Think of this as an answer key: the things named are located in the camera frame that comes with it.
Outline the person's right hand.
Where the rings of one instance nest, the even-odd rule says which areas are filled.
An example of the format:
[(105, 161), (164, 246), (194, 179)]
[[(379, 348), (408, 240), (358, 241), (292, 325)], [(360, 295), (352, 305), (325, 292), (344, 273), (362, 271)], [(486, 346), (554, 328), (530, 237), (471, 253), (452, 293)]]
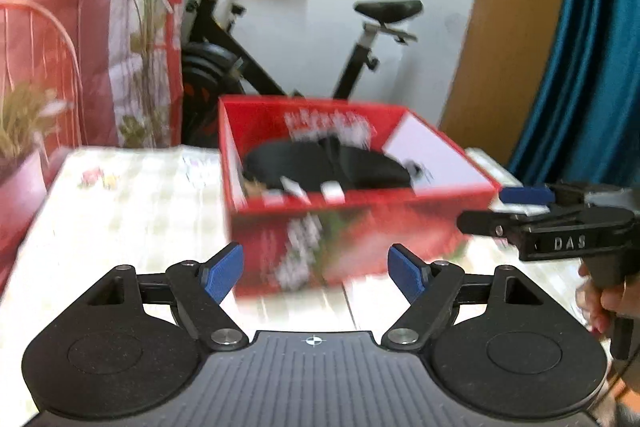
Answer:
[(594, 333), (605, 335), (616, 314), (638, 319), (639, 277), (626, 280), (622, 285), (599, 289), (585, 263), (580, 265), (578, 274), (586, 280), (576, 289), (576, 303)]

